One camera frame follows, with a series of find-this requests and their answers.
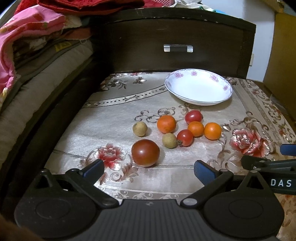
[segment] drawer handle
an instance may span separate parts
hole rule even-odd
[[[193,52],[192,45],[184,45],[184,44],[164,44],[163,51],[165,52]]]

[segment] bowl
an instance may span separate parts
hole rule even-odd
[[[233,92],[222,76],[202,69],[176,70],[165,78],[165,86],[179,99],[195,105],[219,104]]]

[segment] ribbed black surface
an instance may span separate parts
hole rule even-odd
[[[95,224],[72,241],[231,241],[207,226],[196,210],[175,200],[124,200],[104,210]]]

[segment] yellow-green fruit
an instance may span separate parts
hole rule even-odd
[[[177,146],[177,138],[173,133],[167,133],[163,136],[163,145],[167,148],[175,148]]]
[[[147,125],[143,121],[139,121],[133,125],[133,132],[135,135],[142,137],[148,130]]]

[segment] table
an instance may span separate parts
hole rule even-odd
[[[193,164],[200,159],[216,169],[235,174],[247,173],[241,167],[242,150],[235,147],[244,134],[254,142],[247,148],[251,155],[274,160],[282,156],[283,143],[296,143],[296,136],[281,112],[252,81],[226,77],[232,84],[232,97],[214,106],[195,106],[173,96],[164,86],[168,73],[112,74],[94,90],[57,143],[46,168],[62,174],[71,168],[83,168],[96,158],[105,163],[105,173],[95,186],[114,198],[182,200],[203,187],[194,176]],[[186,129],[186,113],[198,109],[203,123],[221,125],[221,138],[210,141],[195,138],[189,147],[167,149],[157,127],[161,115],[177,120],[175,134]],[[145,137],[133,134],[136,121],[148,126]],[[157,165],[137,167],[131,147],[140,139],[150,139],[160,147]],[[276,194],[285,210],[285,220],[278,234],[283,241],[296,240],[296,197]]]

